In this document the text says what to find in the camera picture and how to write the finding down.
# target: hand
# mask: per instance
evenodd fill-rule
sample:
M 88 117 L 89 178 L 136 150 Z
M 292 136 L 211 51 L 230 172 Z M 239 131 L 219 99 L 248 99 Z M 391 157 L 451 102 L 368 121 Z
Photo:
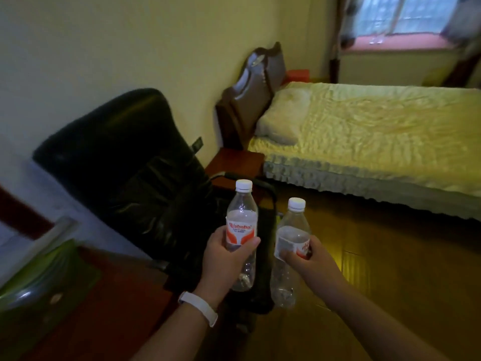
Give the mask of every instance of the hand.
M 216 309 L 237 281 L 247 257 L 257 248 L 261 239 L 254 237 L 235 252 L 223 246 L 225 226 L 219 227 L 209 238 L 202 261 L 202 277 L 194 294 Z
M 312 256 L 309 260 L 288 251 L 283 251 L 281 256 L 302 276 L 313 293 L 320 297 L 330 309 L 336 311 L 336 306 L 351 291 L 351 285 L 316 236 L 311 235 L 310 245 Z

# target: yellow bedspread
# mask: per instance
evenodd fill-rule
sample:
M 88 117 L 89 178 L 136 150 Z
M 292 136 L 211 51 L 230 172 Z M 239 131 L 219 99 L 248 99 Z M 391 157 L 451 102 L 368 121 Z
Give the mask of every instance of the yellow bedspread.
M 254 137 L 273 163 L 481 197 L 481 90 L 291 83 L 312 90 L 294 146 Z

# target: wooden headboard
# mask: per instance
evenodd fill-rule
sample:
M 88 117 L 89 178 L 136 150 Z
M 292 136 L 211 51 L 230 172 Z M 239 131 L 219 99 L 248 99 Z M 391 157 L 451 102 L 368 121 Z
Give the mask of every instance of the wooden headboard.
M 280 43 L 256 48 L 244 62 L 235 84 L 215 105 L 224 147 L 247 149 L 257 120 L 269 107 L 286 75 Z

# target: white watch strap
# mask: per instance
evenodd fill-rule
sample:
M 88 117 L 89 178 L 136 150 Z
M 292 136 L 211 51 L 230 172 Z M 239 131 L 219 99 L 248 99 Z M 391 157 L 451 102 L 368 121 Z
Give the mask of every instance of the white watch strap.
M 188 291 L 184 291 L 182 294 L 180 294 L 179 303 L 182 304 L 184 302 L 189 303 L 199 309 L 209 321 L 209 326 L 211 328 L 215 325 L 215 322 L 217 322 L 217 313 L 209 306 L 209 304 L 207 304 L 204 299 L 195 294 L 191 294 Z

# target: nightstand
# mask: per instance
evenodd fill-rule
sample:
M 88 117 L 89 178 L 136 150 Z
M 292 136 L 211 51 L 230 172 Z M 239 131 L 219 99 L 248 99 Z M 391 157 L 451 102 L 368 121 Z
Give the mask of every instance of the nightstand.
M 205 168 L 208 176 L 218 172 L 233 172 L 247 177 L 262 176 L 264 166 L 264 155 L 262 153 L 250 151 L 238 151 L 230 148 L 221 148 L 212 159 L 211 163 Z M 235 191 L 235 181 L 225 177 L 218 177 L 212 181 L 214 189 L 217 191 Z M 253 189 L 253 197 L 259 204 L 262 198 L 262 190 L 256 187 Z

